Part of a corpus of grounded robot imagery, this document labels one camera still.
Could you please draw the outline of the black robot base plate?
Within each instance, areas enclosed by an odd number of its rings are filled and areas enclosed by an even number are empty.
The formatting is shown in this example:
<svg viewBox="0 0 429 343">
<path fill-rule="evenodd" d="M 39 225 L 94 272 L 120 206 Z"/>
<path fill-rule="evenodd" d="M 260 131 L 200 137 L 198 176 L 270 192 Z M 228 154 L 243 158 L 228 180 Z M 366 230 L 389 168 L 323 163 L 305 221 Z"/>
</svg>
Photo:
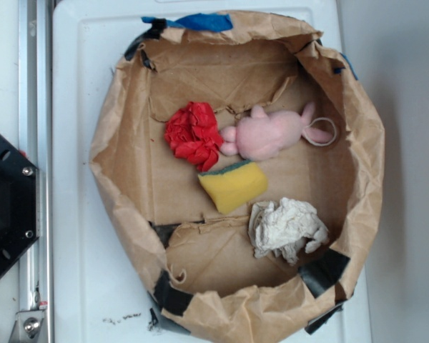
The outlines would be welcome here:
<svg viewBox="0 0 429 343">
<path fill-rule="evenodd" d="M 0 134 L 0 278 L 38 239 L 34 166 Z"/>
</svg>

